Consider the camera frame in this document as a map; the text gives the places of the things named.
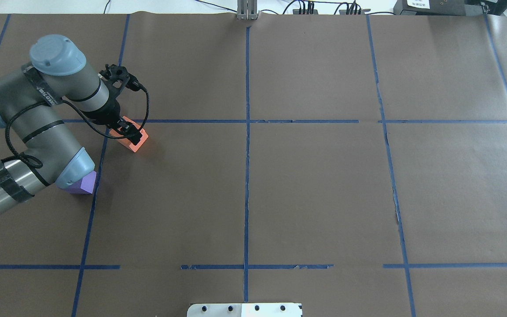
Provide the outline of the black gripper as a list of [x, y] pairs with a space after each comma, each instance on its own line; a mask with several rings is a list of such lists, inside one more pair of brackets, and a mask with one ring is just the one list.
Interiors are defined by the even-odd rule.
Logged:
[[105, 125], [123, 136], [127, 146], [138, 146], [143, 138], [138, 124], [121, 118], [120, 104], [117, 98], [131, 82], [132, 75], [124, 66], [106, 64], [99, 72], [101, 76], [98, 90], [87, 101], [93, 108], [85, 111], [85, 115], [97, 125]]

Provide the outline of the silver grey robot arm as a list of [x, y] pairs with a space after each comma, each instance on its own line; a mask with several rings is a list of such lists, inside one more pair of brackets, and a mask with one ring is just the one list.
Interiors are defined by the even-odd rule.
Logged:
[[0, 215], [52, 184], [67, 189], [94, 171], [95, 163], [55, 106], [72, 107], [92, 130], [103, 125], [116, 139], [135, 146], [143, 141], [143, 126], [121, 116], [117, 98], [125, 88], [147, 89], [125, 67], [107, 64], [97, 72], [60, 34], [37, 40], [29, 58], [0, 77], [0, 128], [11, 152], [0, 160]]

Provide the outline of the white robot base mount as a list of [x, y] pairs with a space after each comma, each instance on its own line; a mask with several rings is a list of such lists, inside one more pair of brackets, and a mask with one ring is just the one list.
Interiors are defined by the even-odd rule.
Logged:
[[302, 317], [301, 303], [196, 303], [187, 317]]

